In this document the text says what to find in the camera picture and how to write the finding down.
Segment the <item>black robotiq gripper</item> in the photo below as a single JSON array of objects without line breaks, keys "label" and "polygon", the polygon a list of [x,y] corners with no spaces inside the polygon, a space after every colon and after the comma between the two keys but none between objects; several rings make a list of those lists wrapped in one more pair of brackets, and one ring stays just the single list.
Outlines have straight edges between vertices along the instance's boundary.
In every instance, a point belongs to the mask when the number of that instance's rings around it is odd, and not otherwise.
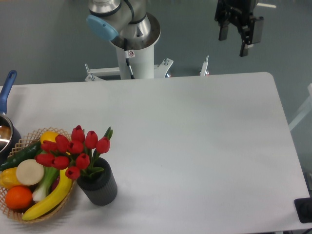
[{"label": "black robotiq gripper", "polygon": [[226,40],[229,24],[234,25],[242,39],[239,54],[241,57],[247,56],[249,48],[261,42],[264,18],[253,15],[257,4],[257,0],[219,0],[217,2],[214,19],[220,27],[218,40]]}]

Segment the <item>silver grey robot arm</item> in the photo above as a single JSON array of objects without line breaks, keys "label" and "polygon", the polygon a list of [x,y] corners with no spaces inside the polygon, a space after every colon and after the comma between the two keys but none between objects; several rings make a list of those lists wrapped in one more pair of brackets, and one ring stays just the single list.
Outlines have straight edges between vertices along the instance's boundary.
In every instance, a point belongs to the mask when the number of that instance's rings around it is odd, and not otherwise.
[{"label": "silver grey robot arm", "polygon": [[[215,21],[220,27],[220,41],[227,39],[229,24],[234,25],[242,40],[240,56],[259,43],[264,18],[253,15],[256,0],[219,0]],[[158,20],[147,12],[145,0],[90,0],[86,21],[99,38],[111,41],[122,50],[140,50],[154,45],[161,33]]]}]

